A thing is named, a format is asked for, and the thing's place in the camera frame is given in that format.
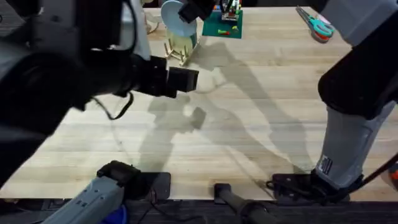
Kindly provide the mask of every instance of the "black cable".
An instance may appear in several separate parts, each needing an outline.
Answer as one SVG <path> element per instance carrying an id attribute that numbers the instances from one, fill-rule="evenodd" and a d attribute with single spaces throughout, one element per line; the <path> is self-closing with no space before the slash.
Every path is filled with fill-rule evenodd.
<path id="1" fill-rule="evenodd" d="M 223 1 L 224 0 L 220 0 L 220 10 L 221 10 L 222 13 L 225 13 L 225 12 L 228 12 L 229 9 L 231 8 L 233 0 L 229 0 L 228 5 L 226 6 L 225 10 L 224 10 Z"/>
<path id="2" fill-rule="evenodd" d="M 164 217 L 166 217 L 166 218 L 168 218 L 170 220 L 173 220 L 175 222 L 184 223 L 184 222 L 189 222 L 189 221 L 201 218 L 201 219 L 203 219 L 205 221 L 205 223 L 207 223 L 206 218 L 203 215 L 194 215 L 194 216 L 187 217 L 187 218 L 180 218 L 180 217 L 176 217 L 176 216 L 167 214 L 165 211 L 163 211 L 160 208 L 158 208 L 152 202 L 150 202 L 150 205 L 152 206 L 152 208 L 157 210 L 161 215 L 163 215 Z"/>
<path id="3" fill-rule="evenodd" d="M 136 17 L 136 13 L 134 12 L 134 9 L 132 8 L 132 4 L 130 2 L 130 0 L 124 0 L 124 2 L 127 4 L 127 7 L 130 10 L 131 13 L 131 19 L 132 19 L 132 36 L 133 36 L 133 40 L 132 40 L 132 44 L 131 46 L 125 50 L 128 54 L 132 54 L 134 49 L 136 48 L 137 45 L 137 17 Z"/>
<path id="4" fill-rule="evenodd" d="M 144 218 L 147 216 L 147 214 L 152 210 L 152 206 L 149 205 L 147 210 L 144 212 L 144 214 L 141 215 L 140 219 L 138 219 L 137 224 L 141 224 L 141 222 L 144 220 Z"/>
<path id="5" fill-rule="evenodd" d="M 105 105 L 99 99 L 93 97 L 93 100 L 98 104 L 98 106 L 100 106 L 105 111 L 107 117 L 111 121 L 113 121 L 113 120 L 121 118 L 126 113 L 126 111 L 129 109 L 129 107 L 134 102 L 134 96 L 131 92 L 129 92 L 129 101 L 126 103 L 126 105 L 123 106 L 123 109 L 120 111 L 120 113 L 116 117 L 113 117 L 111 115 L 111 113 L 108 111 L 108 109 L 106 109 Z"/>
<path id="6" fill-rule="evenodd" d="M 385 162 L 382 166 L 377 168 L 372 174 L 367 176 L 361 182 L 361 184 L 359 184 L 358 186 L 353 187 L 352 189 L 347 189 L 345 191 L 339 192 L 336 195 L 329 195 L 329 196 L 325 196 L 325 197 L 320 198 L 320 199 L 316 199 L 316 200 L 311 201 L 311 202 L 303 202 L 303 203 L 280 203 L 280 202 L 269 202 L 269 203 L 273 203 L 273 204 L 280 205 L 280 206 L 304 206 L 304 205 L 313 205 L 313 204 L 316 204 L 316 203 L 324 204 L 324 203 L 327 203 L 327 202 L 329 202 L 331 200 L 344 198 L 346 195 L 349 195 L 349 194 L 361 189 L 366 184 L 370 183 L 376 177 L 378 177 L 383 172 L 388 170 L 388 168 L 392 167 L 397 161 L 398 161 L 398 153 L 396 155 L 394 155 L 392 158 L 390 158 L 387 162 Z M 286 185 L 284 183 L 280 183 L 280 182 L 274 181 L 274 180 L 267 181 L 266 185 L 267 185 L 267 188 L 271 189 L 271 190 L 274 190 L 274 186 L 275 185 L 280 185 L 282 187 L 285 187 L 288 190 L 291 190 L 293 192 L 301 194 L 304 197 L 308 196 L 308 194 L 311 193 L 311 192 L 303 191 L 303 190 L 299 189 L 298 187 L 294 187 L 294 186 L 291 186 L 291 185 Z"/>

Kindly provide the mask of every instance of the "wooden table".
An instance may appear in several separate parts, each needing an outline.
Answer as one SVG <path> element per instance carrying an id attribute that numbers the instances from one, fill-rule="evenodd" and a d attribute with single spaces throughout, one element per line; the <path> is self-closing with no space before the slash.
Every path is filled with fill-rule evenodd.
<path id="1" fill-rule="evenodd" d="M 164 37 L 162 25 L 149 36 L 154 55 L 164 55 Z M 198 91 L 176 100 L 135 93 L 133 106 L 114 122 L 94 103 L 84 113 L 71 110 L 0 197 L 74 197 L 116 159 L 170 172 L 172 198 L 209 199 L 213 184 L 227 182 L 242 197 L 271 199 L 261 184 L 272 174 L 308 172 L 320 157 L 326 107 L 317 82 L 349 50 L 338 34 L 328 44 L 315 42 L 294 8 L 244 9 L 242 40 L 200 38 L 190 63 L 200 71 Z M 101 99 L 113 111 L 124 103 Z M 396 153 L 397 122 L 395 111 L 365 174 Z M 377 178 L 353 200 L 398 200 L 398 193 Z"/>

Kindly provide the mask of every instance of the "paper plate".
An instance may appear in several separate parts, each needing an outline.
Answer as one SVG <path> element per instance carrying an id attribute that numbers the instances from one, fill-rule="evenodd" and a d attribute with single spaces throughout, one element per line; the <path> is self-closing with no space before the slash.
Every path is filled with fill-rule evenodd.
<path id="1" fill-rule="evenodd" d="M 197 22 L 192 21 L 188 24 L 180 19 L 178 11 L 182 6 L 182 2 L 168 0 L 163 3 L 160 14 L 169 31 L 183 37 L 189 37 L 197 31 Z"/>

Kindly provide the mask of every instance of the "teal scissors handle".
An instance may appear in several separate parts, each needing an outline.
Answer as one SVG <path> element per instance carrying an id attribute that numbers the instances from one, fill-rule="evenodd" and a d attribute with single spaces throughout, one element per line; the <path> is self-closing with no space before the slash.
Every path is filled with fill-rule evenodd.
<path id="1" fill-rule="evenodd" d="M 334 28 L 331 25 L 328 25 L 319 19 L 310 19 L 310 23 L 313 26 L 313 29 L 317 31 L 319 34 L 324 35 L 326 37 L 331 37 L 334 33 Z"/>

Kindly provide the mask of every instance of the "black clamp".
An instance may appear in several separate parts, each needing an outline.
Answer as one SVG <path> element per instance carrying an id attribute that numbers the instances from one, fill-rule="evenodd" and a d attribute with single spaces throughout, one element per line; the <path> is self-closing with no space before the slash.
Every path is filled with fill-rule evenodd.
<path id="1" fill-rule="evenodd" d="M 97 171 L 97 177 L 109 177 L 118 182 L 118 186 L 124 187 L 141 174 L 139 169 L 119 161 L 111 161 Z"/>

